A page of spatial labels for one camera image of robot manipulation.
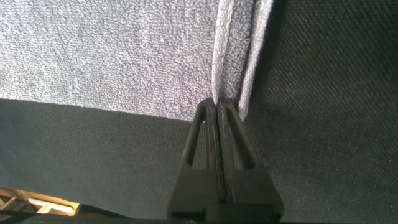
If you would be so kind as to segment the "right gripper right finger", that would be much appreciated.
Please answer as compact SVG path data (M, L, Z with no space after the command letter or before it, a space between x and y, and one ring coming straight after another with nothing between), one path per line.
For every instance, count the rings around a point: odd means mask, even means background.
M279 220L282 199L268 174L258 150L251 146L243 122L231 100L217 104L222 153L224 211L238 220Z

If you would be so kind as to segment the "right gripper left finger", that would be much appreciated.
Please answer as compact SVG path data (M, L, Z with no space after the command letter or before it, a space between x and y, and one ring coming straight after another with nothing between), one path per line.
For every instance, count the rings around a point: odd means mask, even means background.
M204 220L206 210L224 197L223 169L216 106L211 98L201 101L183 151L180 172L169 200L167 218ZM200 126L205 123L206 168L193 168Z

